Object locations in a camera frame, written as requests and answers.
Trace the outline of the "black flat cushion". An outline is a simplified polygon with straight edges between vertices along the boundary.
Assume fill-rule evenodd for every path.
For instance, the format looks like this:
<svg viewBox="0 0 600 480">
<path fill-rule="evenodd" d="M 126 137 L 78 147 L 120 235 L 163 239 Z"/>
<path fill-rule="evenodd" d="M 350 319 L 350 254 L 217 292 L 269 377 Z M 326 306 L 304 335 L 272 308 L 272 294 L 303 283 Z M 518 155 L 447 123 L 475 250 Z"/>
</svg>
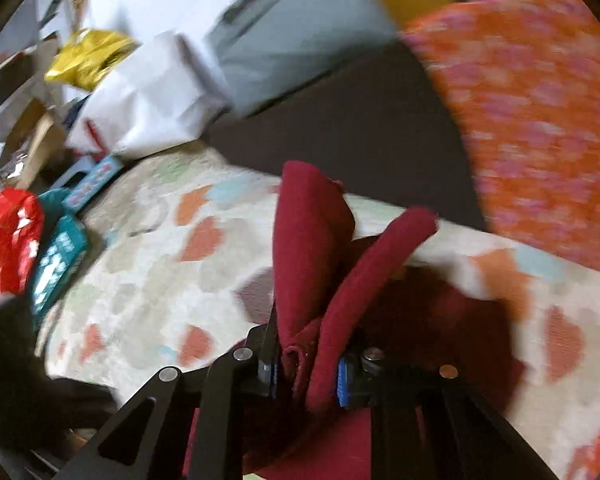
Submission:
<svg viewBox="0 0 600 480">
<path fill-rule="evenodd" d="M 257 114 L 218 120 L 204 140 L 234 166 L 280 174 L 301 160 L 350 193 L 488 227 L 460 128 L 400 39 Z"/>
</svg>

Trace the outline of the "red plastic bag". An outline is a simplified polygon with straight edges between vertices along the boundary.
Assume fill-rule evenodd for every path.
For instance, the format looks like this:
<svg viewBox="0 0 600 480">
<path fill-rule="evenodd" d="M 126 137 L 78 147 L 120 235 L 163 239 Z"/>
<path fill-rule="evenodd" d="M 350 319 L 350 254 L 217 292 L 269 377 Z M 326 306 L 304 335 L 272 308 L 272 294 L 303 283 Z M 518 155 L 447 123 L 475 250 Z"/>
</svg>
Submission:
<svg viewBox="0 0 600 480">
<path fill-rule="evenodd" d="M 26 289 L 44 219 L 34 194 L 16 188 L 5 188 L 0 193 L 0 295 L 20 295 Z"/>
</svg>

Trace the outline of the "orange floral fabric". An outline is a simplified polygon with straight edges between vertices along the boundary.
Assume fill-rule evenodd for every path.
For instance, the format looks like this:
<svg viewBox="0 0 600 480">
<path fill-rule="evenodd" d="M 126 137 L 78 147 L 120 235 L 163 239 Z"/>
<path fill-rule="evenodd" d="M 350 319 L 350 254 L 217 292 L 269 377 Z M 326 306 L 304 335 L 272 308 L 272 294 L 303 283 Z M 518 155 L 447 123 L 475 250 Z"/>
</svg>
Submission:
<svg viewBox="0 0 600 480">
<path fill-rule="evenodd" d="M 600 271 L 600 23 L 588 6 L 454 3 L 403 38 L 460 126 L 490 228 Z"/>
</svg>

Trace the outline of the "dark red small shirt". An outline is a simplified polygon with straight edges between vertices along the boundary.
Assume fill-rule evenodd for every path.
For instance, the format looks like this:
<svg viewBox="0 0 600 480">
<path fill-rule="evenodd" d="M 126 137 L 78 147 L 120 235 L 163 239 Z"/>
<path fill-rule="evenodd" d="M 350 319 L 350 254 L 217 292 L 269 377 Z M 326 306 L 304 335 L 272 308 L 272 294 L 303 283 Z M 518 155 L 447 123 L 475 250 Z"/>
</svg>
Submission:
<svg viewBox="0 0 600 480">
<path fill-rule="evenodd" d="M 407 259 L 436 234 L 412 207 L 355 238 L 339 183 L 287 162 L 273 234 L 283 375 L 249 401 L 249 367 L 212 366 L 185 470 L 192 479 L 530 479 L 545 467 L 504 412 L 520 381 L 506 307 Z M 385 353 L 372 404 L 340 408 L 349 350 Z"/>
</svg>

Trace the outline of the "teal cardboard box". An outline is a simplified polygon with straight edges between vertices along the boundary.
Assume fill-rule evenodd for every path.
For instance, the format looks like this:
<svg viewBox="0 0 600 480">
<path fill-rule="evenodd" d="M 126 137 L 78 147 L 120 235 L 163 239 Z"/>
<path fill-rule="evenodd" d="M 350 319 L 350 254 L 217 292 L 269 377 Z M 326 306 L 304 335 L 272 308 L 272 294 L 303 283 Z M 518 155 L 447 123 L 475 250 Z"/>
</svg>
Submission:
<svg viewBox="0 0 600 480">
<path fill-rule="evenodd" d="M 70 188 L 52 188 L 38 196 L 44 212 L 43 234 L 26 288 L 35 333 L 91 248 L 82 222 L 65 204 L 70 194 Z"/>
</svg>

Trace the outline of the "grey fabric storage box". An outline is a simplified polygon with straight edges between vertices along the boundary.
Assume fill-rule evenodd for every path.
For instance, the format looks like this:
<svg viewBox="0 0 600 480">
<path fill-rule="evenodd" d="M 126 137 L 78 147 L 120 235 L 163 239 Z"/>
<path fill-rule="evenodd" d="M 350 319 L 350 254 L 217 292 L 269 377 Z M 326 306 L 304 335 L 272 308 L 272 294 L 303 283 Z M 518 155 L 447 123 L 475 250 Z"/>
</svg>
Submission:
<svg viewBox="0 0 600 480">
<path fill-rule="evenodd" d="M 352 58 L 385 47 L 396 36 L 396 26 L 363 24 L 349 12 L 343 24 L 329 15 L 302 18 L 289 0 L 270 10 L 258 4 L 242 18 L 232 12 L 241 1 L 224 11 L 208 35 L 233 112 L 240 117 Z"/>
</svg>

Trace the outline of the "colourful dotted toy box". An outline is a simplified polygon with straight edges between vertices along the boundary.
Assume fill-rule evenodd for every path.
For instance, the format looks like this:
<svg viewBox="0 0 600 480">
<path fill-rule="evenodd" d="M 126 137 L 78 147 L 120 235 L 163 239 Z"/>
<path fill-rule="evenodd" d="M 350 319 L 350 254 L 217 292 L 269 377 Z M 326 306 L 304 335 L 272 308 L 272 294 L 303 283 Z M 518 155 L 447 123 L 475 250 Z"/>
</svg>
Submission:
<svg viewBox="0 0 600 480">
<path fill-rule="evenodd" d="M 117 177 L 123 162 L 114 155 L 100 160 L 86 176 L 72 189 L 62 202 L 66 211 L 78 214 L 100 191 Z"/>
</svg>

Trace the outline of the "white quilted heart-pattern blanket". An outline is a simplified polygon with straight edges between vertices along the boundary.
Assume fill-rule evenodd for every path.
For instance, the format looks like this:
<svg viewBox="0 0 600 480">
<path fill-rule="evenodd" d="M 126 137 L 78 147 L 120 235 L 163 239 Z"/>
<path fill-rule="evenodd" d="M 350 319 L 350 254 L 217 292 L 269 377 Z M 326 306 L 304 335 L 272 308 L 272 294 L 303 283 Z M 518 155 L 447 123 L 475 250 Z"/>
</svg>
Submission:
<svg viewBox="0 0 600 480">
<path fill-rule="evenodd" d="M 92 247 L 46 315 L 46 370 L 115 388 L 196 370 L 268 319 L 276 177 L 197 143 L 114 180 L 83 223 Z M 557 477 L 600 471 L 600 272 L 441 222 L 413 261 L 465 295 L 504 299 L 524 377 L 508 419 Z"/>
</svg>

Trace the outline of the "brown cardboard box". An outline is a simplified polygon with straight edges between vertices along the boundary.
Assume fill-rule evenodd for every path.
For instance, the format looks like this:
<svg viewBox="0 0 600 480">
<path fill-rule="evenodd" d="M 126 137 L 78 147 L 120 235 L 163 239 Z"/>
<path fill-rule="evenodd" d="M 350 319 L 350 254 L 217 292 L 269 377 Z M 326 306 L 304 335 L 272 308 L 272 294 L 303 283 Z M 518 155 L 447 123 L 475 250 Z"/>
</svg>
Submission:
<svg viewBox="0 0 600 480">
<path fill-rule="evenodd" d="M 67 133 L 56 114 L 33 98 L 10 130 L 0 157 L 5 188 L 28 190 L 41 171 L 65 155 Z"/>
</svg>

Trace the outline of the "yellow plastic bag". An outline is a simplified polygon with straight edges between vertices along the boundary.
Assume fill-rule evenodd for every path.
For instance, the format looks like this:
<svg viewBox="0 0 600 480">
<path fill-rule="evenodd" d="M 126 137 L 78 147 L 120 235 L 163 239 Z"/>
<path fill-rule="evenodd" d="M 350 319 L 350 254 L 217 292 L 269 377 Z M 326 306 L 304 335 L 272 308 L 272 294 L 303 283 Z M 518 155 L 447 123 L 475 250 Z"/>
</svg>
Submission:
<svg viewBox="0 0 600 480">
<path fill-rule="evenodd" d="M 44 79 L 91 92 L 139 46 L 115 30 L 77 30 L 54 56 Z"/>
</svg>

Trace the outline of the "white paper sheet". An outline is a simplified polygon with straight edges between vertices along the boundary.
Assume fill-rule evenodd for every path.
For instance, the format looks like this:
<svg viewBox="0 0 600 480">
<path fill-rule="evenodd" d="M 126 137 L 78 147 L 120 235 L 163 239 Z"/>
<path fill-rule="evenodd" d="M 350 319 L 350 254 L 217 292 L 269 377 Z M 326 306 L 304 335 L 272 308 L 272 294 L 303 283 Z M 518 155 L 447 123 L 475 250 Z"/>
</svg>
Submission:
<svg viewBox="0 0 600 480">
<path fill-rule="evenodd" d="M 116 30 L 143 44 L 162 32 L 206 38 L 235 0 L 87 0 L 81 27 Z"/>
</svg>

